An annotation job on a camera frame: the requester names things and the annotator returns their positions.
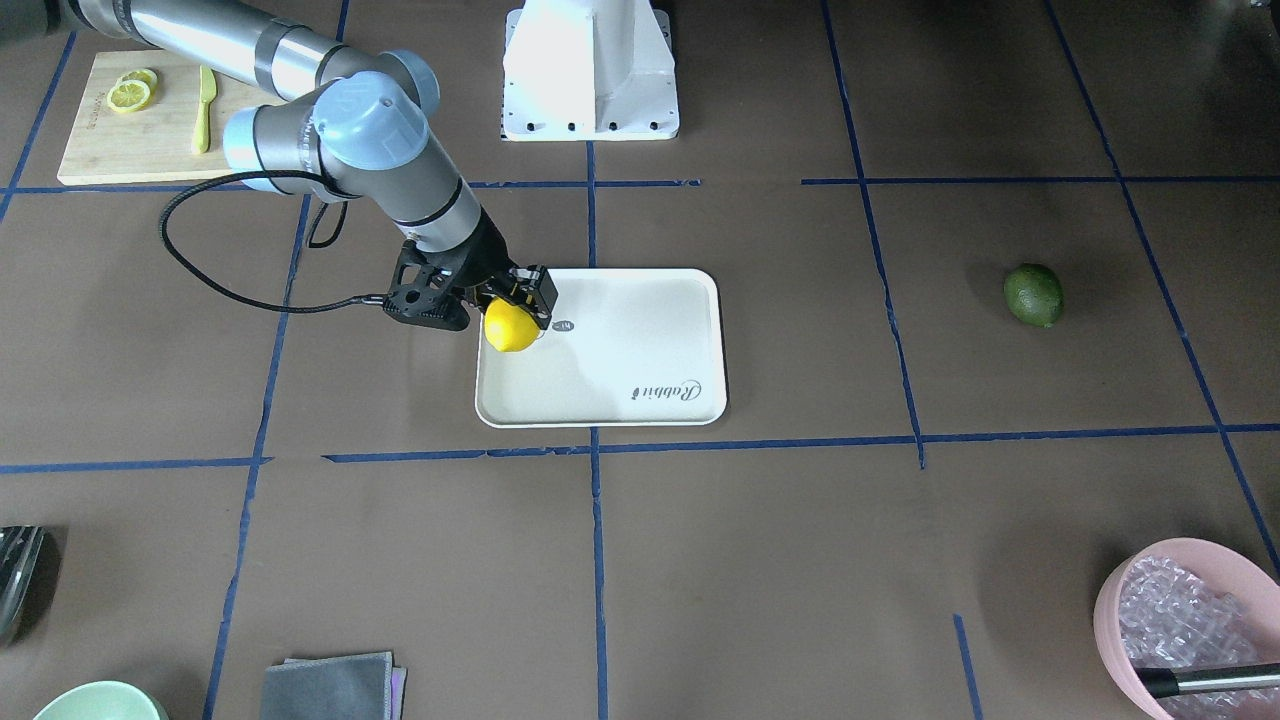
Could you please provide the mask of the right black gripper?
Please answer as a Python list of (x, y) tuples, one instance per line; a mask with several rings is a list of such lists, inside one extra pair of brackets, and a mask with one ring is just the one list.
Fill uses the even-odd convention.
[(558, 299), (556, 282), (545, 265), (516, 266), (506, 240), (486, 211), (480, 213), (471, 234), (440, 259), (442, 288), (477, 296), (477, 307), (488, 313), (495, 301), (526, 311), (539, 328), (548, 331)]

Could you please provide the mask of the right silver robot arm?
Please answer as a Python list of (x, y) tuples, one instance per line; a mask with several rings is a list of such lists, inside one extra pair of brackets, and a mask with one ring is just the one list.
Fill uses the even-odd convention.
[(239, 1), (6, 1), (5, 37), (92, 29), (186, 56), (279, 99), (223, 133), (233, 181), (325, 202), (371, 199), (404, 234), (390, 288), (365, 295), (393, 319), (463, 331), (468, 310), (512, 307), (550, 324), (557, 291), (521, 268), (428, 118), (439, 104), (412, 53), (370, 55)]

